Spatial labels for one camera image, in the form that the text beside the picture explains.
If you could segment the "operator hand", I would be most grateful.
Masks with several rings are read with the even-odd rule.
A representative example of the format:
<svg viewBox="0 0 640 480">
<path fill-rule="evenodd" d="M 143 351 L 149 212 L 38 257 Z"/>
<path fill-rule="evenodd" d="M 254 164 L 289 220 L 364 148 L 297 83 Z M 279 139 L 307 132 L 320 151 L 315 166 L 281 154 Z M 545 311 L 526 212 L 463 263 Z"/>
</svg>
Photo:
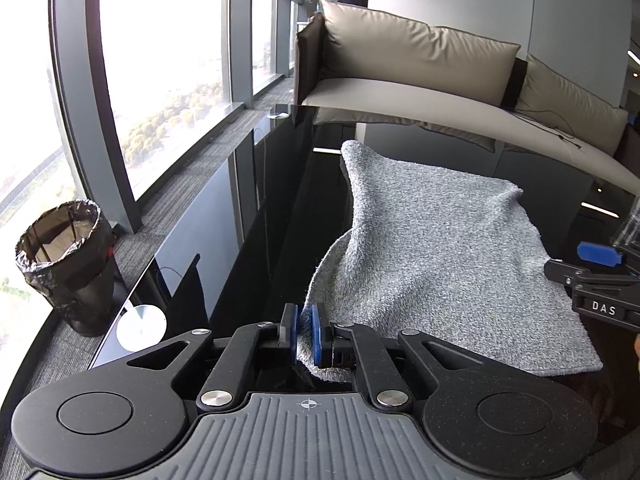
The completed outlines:
<svg viewBox="0 0 640 480">
<path fill-rule="evenodd" d="M 636 356 L 638 358 L 638 363 L 640 362 L 640 334 L 636 336 L 634 340 L 634 352 L 636 352 Z"/>
</svg>

